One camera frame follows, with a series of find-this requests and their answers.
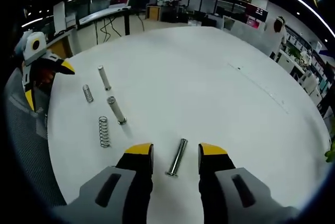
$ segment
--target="desk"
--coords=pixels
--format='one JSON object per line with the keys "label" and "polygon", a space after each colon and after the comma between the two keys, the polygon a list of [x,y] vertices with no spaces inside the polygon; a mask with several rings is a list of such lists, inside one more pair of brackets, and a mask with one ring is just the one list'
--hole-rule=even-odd
{"label": "desk", "polygon": [[305,71],[303,68],[294,61],[285,51],[279,50],[278,53],[278,64],[285,69],[292,77],[296,74],[298,78],[301,78]]}
{"label": "desk", "polygon": [[[285,206],[304,205],[322,179],[329,134],[316,106],[273,60],[228,33],[152,30],[92,47],[69,62],[76,74],[56,75],[48,114],[51,163],[67,203],[128,147],[146,142],[154,144],[148,223],[203,222],[200,142],[226,149],[236,167],[258,177]],[[111,91],[104,90],[101,64]],[[110,95],[128,119],[124,126],[106,102]],[[99,145],[100,116],[108,117],[111,148]],[[174,179],[164,172],[180,138],[188,145]]]}
{"label": "desk", "polygon": [[48,42],[47,48],[59,57],[70,58],[81,52],[77,29],[73,28]]}
{"label": "desk", "polygon": [[101,18],[104,18],[106,16],[110,16],[113,14],[116,14],[118,12],[121,12],[125,9],[130,9],[130,6],[125,6],[125,7],[118,7],[118,8],[105,8],[103,10],[99,10],[98,12],[95,12],[93,14],[90,14],[88,16],[83,17],[82,19],[79,20],[80,25],[86,25],[88,23],[91,23],[93,21],[99,20]]}
{"label": "desk", "polygon": [[[100,19],[105,19],[107,17],[110,17],[111,15],[123,13],[124,20],[125,20],[125,34],[127,36],[127,35],[130,34],[130,26],[129,26],[129,10],[130,9],[131,9],[130,6],[106,8],[106,9],[100,10],[98,12],[95,12],[93,14],[90,14],[90,15],[88,15],[88,16],[80,19],[79,20],[79,24],[80,25],[86,25],[88,23],[94,22],[96,44],[98,45],[97,21],[100,20]],[[113,28],[112,22],[113,21],[109,18],[109,23],[110,23],[111,27]]]}

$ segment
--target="table leg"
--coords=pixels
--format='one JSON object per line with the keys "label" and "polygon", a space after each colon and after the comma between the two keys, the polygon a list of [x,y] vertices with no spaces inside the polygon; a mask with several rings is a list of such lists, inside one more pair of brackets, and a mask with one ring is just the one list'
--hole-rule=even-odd
{"label": "table leg", "polygon": [[94,21],[95,27],[95,36],[96,36],[96,45],[98,45],[98,31],[97,31],[98,22]]}
{"label": "table leg", "polygon": [[125,19],[125,34],[130,35],[130,27],[129,27],[129,13],[124,13],[124,19]]}

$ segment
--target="office chair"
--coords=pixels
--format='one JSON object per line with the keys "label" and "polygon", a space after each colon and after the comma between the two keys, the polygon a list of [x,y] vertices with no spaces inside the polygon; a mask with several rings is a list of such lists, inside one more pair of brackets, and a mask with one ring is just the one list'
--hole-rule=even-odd
{"label": "office chair", "polygon": [[28,105],[22,87],[22,74],[15,69],[3,93],[6,127],[16,159],[31,184],[50,207],[66,205],[51,166],[46,115],[49,97],[35,90],[36,113]]}

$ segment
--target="cable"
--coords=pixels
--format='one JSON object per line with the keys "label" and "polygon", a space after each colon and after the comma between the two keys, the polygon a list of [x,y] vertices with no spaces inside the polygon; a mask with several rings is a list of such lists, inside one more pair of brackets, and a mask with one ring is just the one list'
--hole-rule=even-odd
{"label": "cable", "polygon": [[110,33],[107,32],[107,28],[106,28],[107,25],[106,25],[106,20],[104,19],[104,26],[100,29],[100,31],[105,34],[104,42],[107,42],[110,39],[110,36],[111,36]]}
{"label": "cable", "polygon": [[143,32],[145,32],[145,30],[144,30],[144,24],[143,24],[143,21],[142,21],[140,15],[139,15],[139,13],[137,13],[136,15],[137,15],[138,19],[140,19],[140,21],[142,23]]}
{"label": "cable", "polygon": [[110,25],[111,25],[111,28],[120,36],[120,37],[122,37],[121,35],[120,35],[120,33],[119,32],[117,32],[115,29],[114,29],[114,27],[113,27],[113,21],[116,19],[116,17],[114,17],[114,19],[113,20],[111,20],[110,19],[110,17],[109,17],[109,22],[110,22]]}

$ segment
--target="wall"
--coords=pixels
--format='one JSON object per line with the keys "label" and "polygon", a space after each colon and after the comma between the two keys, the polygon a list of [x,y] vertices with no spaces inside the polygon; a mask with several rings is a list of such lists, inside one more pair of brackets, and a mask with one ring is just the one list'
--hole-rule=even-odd
{"label": "wall", "polygon": [[266,9],[269,0],[251,0],[251,4]]}
{"label": "wall", "polygon": [[325,45],[322,43],[322,40],[320,40],[313,33],[313,31],[311,31],[303,22],[298,20],[291,13],[270,2],[268,2],[266,9],[267,11],[269,11],[266,21],[268,21],[269,19],[275,19],[278,16],[282,16],[284,17],[286,24],[290,28],[292,28],[295,32],[297,32],[299,35],[301,35],[301,37],[304,38],[307,42],[318,40],[322,44],[322,49],[323,50],[327,49]]}

